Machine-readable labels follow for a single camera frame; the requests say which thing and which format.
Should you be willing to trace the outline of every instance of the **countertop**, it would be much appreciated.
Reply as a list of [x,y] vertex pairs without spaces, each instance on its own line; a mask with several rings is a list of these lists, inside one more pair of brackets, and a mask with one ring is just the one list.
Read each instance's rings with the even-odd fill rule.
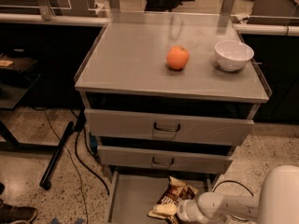
[[[214,46],[225,39],[239,40],[239,35],[231,20],[221,15],[117,12],[80,74],[76,89],[267,102],[252,63],[236,73],[219,68]],[[181,72],[166,67],[166,54],[174,45],[190,53]]]

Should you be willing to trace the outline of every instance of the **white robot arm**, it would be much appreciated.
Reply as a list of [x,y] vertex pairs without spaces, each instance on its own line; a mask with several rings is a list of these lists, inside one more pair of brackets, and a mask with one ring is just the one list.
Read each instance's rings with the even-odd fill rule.
[[257,224],[299,223],[299,168],[279,166],[265,178],[260,197],[228,196],[205,192],[178,204],[181,220],[224,224],[226,216],[242,217]]

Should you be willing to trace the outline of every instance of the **white bowl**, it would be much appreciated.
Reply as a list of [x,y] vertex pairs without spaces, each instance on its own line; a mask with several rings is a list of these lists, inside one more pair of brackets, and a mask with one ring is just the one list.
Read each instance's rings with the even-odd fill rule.
[[253,55],[253,49],[239,41],[224,40],[215,45],[216,61],[225,71],[243,68]]

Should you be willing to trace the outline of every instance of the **snack bag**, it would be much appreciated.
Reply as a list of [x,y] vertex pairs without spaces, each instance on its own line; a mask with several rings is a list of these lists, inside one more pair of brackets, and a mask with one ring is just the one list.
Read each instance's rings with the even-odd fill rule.
[[193,199],[198,189],[173,176],[170,176],[169,179],[167,190],[157,202],[157,205],[149,211],[149,217],[167,219],[171,224],[179,224],[177,216],[179,200]]

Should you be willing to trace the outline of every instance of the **drawer cabinet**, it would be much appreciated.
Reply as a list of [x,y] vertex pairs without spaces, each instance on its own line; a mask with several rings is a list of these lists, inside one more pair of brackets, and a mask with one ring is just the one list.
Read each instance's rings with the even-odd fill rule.
[[[113,184],[106,223],[164,223],[147,213],[170,175],[205,191],[227,171],[269,97],[251,62],[218,67],[224,39],[240,37],[218,15],[115,12],[94,44],[76,88]],[[174,43],[190,52],[180,72],[165,66]]]
[[174,142],[237,146],[251,131],[252,120],[174,116],[86,109],[91,134]]

